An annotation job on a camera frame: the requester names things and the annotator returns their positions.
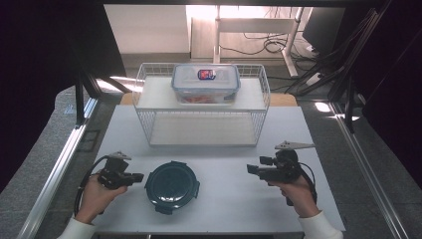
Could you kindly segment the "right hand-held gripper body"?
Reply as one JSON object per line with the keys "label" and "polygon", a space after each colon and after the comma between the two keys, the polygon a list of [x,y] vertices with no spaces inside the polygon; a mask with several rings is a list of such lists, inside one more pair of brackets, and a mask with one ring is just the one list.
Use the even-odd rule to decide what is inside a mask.
{"label": "right hand-held gripper body", "polygon": [[296,181],[301,175],[308,183],[315,182],[315,175],[312,169],[299,162],[299,157],[296,153],[297,149],[311,148],[315,145],[313,143],[301,143],[283,141],[275,146],[277,152],[272,157],[275,160],[274,166],[279,171],[270,176],[270,181],[280,181],[283,183],[291,183]]}

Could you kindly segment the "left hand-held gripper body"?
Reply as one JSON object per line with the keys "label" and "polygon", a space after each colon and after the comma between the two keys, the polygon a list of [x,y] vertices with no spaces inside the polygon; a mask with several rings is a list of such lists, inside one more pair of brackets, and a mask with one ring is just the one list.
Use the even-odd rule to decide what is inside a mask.
{"label": "left hand-held gripper body", "polygon": [[125,172],[129,157],[121,151],[109,154],[106,157],[105,167],[100,171],[98,182],[107,189],[118,189],[122,186],[131,186],[131,176]]}

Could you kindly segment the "round glass container teal lid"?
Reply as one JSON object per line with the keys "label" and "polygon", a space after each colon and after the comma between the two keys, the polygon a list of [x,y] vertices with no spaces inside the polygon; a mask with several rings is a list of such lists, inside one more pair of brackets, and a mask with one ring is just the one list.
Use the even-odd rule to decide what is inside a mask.
{"label": "round glass container teal lid", "polygon": [[170,161],[149,173],[145,190],[156,212],[171,215],[199,193],[200,182],[184,162]]}

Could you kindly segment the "white wire storage rack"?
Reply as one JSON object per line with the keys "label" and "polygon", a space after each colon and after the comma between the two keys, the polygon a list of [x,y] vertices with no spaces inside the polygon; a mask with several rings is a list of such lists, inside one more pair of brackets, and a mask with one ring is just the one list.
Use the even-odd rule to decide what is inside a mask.
{"label": "white wire storage rack", "polygon": [[258,143],[270,106],[261,65],[235,65],[241,89],[232,104],[182,104],[171,87],[176,63],[144,63],[132,102],[151,145],[239,145]]}

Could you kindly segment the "square clear plastic food container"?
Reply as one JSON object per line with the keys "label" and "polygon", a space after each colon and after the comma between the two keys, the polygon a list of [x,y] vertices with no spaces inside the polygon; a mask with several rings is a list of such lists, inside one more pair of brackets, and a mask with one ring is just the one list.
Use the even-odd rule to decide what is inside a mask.
{"label": "square clear plastic food container", "polygon": [[171,87],[182,104],[232,104],[241,82],[230,64],[177,64]]}

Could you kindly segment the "person's left hand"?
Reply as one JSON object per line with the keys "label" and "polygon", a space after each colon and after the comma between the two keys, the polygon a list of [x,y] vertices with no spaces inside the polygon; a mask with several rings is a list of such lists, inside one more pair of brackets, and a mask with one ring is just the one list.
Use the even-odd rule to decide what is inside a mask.
{"label": "person's left hand", "polygon": [[98,175],[92,175],[84,189],[80,209],[75,219],[85,224],[93,220],[119,196],[127,192],[126,186],[118,189],[108,189],[98,181]]}

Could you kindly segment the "person's right hand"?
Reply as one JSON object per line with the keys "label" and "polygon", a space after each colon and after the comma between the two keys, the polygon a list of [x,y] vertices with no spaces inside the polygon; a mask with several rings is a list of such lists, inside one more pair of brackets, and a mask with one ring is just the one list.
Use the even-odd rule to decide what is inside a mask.
{"label": "person's right hand", "polygon": [[295,211],[300,218],[311,218],[320,213],[314,202],[309,184],[302,176],[292,183],[269,181],[269,184],[279,187],[282,195],[293,202]]}

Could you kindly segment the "light wooden board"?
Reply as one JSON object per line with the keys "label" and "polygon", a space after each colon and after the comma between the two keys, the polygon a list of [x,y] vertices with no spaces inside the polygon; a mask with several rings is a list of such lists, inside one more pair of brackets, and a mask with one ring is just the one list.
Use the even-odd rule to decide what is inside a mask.
{"label": "light wooden board", "polygon": [[[122,105],[131,105],[131,94],[124,94],[120,103]],[[271,93],[271,107],[296,107],[297,105],[296,98],[290,94]]]}

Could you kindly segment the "black metal stand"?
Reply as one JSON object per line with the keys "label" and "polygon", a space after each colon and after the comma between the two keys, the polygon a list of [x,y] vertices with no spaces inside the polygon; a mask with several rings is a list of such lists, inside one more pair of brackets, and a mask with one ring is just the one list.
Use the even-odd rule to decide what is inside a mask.
{"label": "black metal stand", "polygon": [[346,76],[336,80],[327,96],[333,103],[338,103],[342,97],[345,97],[343,105],[343,122],[349,132],[354,133],[352,124],[352,113],[354,107],[354,85],[352,76]]}
{"label": "black metal stand", "polygon": [[[128,94],[130,89],[120,83],[118,80],[112,77],[104,77],[103,81],[107,84],[115,87],[119,91]],[[97,100],[101,94],[102,90],[97,81],[97,79],[89,73],[80,72],[77,75],[75,83],[75,93],[76,93],[76,128],[80,128],[86,120],[85,117],[85,105],[84,105],[84,91],[87,91],[90,97]]]}

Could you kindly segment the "dark curtain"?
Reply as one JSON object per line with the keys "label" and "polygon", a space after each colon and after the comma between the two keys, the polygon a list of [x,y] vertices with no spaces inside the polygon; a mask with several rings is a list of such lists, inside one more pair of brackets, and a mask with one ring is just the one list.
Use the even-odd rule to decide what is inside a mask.
{"label": "dark curtain", "polygon": [[0,0],[0,192],[59,92],[124,74],[104,0]]}
{"label": "dark curtain", "polygon": [[391,0],[354,74],[364,116],[422,188],[422,0]]}

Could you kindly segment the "dark monitor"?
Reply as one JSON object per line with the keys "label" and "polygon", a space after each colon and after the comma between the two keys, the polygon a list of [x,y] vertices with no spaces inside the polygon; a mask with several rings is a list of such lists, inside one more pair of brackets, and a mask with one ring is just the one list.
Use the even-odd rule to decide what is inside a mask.
{"label": "dark monitor", "polygon": [[341,33],[345,9],[313,7],[303,37],[322,55],[333,52],[344,40]]}

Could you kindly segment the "silver metal rail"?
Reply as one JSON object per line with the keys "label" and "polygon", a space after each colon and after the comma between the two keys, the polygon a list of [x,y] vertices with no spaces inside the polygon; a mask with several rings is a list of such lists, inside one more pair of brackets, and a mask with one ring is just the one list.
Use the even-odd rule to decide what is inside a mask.
{"label": "silver metal rail", "polygon": [[49,177],[16,239],[35,238],[98,102],[96,99],[89,98],[82,109],[77,109],[77,113],[82,113],[82,120],[71,131],[66,144],[57,158]]}
{"label": "silver metal rail", "polygon": [[345,122],[345,112],[338,103],[329,103],[330,110],[334,114],[340,130],[355,158],[358,167],[364,177],[373,198],[394,239],[410,239],[393,203],[381,186],[373,168],[371,167],[356,136],[350,131]]}

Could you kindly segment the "white metal desk frame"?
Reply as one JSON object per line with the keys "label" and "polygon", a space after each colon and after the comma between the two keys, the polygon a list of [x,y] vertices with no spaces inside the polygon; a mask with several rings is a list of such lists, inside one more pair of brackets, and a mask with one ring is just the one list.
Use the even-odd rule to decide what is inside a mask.
{"label": "white metal desk frame", "polygon": [[221,18],[220,6],[216,6],[215,41],[213,49],[213,63],[220,63],[220,34],[221,33],[275,33],[287,34],[287,43],[282,55],[292,78],[299,74],[292,60],[292,47],[296,39],[305,8],[299,7],[296,16],[291,19],[277,18]]}

